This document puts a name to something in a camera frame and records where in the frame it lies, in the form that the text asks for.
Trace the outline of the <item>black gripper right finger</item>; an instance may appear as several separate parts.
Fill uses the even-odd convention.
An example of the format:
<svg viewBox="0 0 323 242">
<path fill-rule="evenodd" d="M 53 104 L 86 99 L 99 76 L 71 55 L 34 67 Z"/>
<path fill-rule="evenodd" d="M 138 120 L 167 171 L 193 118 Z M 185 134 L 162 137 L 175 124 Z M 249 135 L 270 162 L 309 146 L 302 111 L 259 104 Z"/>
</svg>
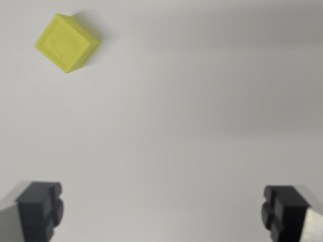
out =
<svg viewBox="0 0 323 242">
<path fill-rule="evenodd" d="M 261 208 L 274 242 L 322 241 L 322 201 L 305 186 L 266 186 Z"/>
</svg>

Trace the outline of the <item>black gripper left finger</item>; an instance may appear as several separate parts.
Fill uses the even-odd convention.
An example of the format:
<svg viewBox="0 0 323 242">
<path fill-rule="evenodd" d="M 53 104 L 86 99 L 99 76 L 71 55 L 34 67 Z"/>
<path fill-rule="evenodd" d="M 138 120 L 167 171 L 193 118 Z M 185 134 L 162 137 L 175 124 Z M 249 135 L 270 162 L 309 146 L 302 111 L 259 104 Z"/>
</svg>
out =
<svg viewBox="0 0 323 242">
<path fill-rule="evenodd" d="M 50 241 L 62 221 L 60 182 L 21 181 L 1 198 L 1 241 Z"/>
</svg>

